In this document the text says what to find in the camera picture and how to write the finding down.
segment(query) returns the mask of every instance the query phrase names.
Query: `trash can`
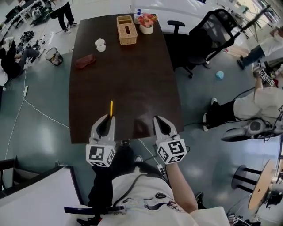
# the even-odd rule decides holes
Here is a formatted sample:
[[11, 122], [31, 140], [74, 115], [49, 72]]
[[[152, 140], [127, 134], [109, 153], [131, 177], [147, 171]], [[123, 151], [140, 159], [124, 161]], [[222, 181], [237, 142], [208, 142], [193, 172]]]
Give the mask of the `trash can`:
[[59, 66], [63, 62], [63, 57], [55, 47], [48, 50], [45, 55], [45, 59], [47, 59], [55, 66]]

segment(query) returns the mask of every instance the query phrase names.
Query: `desk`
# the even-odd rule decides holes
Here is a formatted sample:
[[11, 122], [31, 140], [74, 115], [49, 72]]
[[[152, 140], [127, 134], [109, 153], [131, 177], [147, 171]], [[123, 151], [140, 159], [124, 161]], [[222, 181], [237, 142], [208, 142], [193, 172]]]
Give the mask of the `desk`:
[[26, 3], [27, 6], [25, 6], [26, 4], [24, 4], [24, 5], [23, 5], [23, 7], [24, 7], [23, 10], [22, 10], [21, 12], [19, 12], [11, 21], [9, 21], [7, 24], [5, 24], [5, 25], [2, 27], [2, 30], [1, 30], [0, 32], [2, 32], [5, 28], [6, 28], [7, 32], [9, 32], [9, 28], [7, 28], [7, 26], [10, 25], [10, 24], [14, 21], [14, 19], [16, 19], [18, 16], [20, 16], [20, 17], [23, 19], [24, 23], [27, 23], [27, 20], [25, 19], [25, 16], [24, 16], [24, 13], [25, 13], [26, 11], [28, 11], [29, 9], [31, 9], [31, 8], [32, 8], [35, 4], [37, 4], [38, 2], [41, 2], [42, 6], [45, 7], [45, 4], [43, 3], [42, 0], [36, 0], [36, 1], [34, 1], [32, 4]]
[[[269, 159], [268, 162], [265, 164], [264, 169], [262, 171], [249, 169], [245, 165], [241, 165], [236, 171], [236, 173], [234, 174], [234, 177], [232, 180], [232, 188], [233, 189], [240, 188], [252, 194], [249, 200], [250, 210], [256, 208], [259, 205], [260, 201], [265, 196], [265, 193], [267, 192], [269, 185], [271, 183], [271, 180], [273, 178], [274, 167], [275, 167], [274, 162]], [[260, 176], [258, 178], [258, 181], [247, 179], [246, 178], [247, 172], [258, 174]], [[243, 182], [249, 183], [251, 185], [255, 185], [254, 189], [250, 189], [250, 188], [242, 186], [241, 184]]]
[[[116, 141], [154, 136], [155, 115], [167, 118], [179, 132], [184, 129], [176, 78], [159, 23], [150, 35], [142, 34], [137, 26], [137, 43], [122, 46], [117, 16], [80, 22], [69, 85], [72, 143], [88, 143], [92, 125], [109, 114], [111, 100]], [[103, 53], [96, 50], [98, 38], [106, 42]], [[76, 69], [76, 60], [91, 53], [96, 62]]]

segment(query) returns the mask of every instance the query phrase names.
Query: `yellow pencil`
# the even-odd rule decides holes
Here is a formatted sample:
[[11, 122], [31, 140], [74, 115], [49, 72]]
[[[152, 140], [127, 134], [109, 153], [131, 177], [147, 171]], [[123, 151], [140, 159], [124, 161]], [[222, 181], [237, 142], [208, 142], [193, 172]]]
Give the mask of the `yellow pencil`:
[[113, 101], [110, 103], [110, 117], [113, 115]]

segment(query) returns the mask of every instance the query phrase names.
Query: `wicker tissue box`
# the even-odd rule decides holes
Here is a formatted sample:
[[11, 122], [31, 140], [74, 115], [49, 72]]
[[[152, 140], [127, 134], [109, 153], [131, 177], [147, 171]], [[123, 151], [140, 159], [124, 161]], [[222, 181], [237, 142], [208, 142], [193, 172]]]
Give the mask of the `wicker tissue box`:
[[137, 30], [131, 16], [118, 16], [117, 28], [121, 45], [137, 43]]

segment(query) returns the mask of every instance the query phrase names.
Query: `pink flowers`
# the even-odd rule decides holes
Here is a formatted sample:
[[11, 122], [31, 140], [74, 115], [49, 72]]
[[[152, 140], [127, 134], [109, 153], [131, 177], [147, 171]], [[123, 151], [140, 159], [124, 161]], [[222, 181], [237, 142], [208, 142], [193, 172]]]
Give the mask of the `pink flowers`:
[[143, 13], [142, 16], [138, 17], [138, 20], [141, 25], [145, 27], [151, 27], [157, 21], [157, 16], [148, 13]]

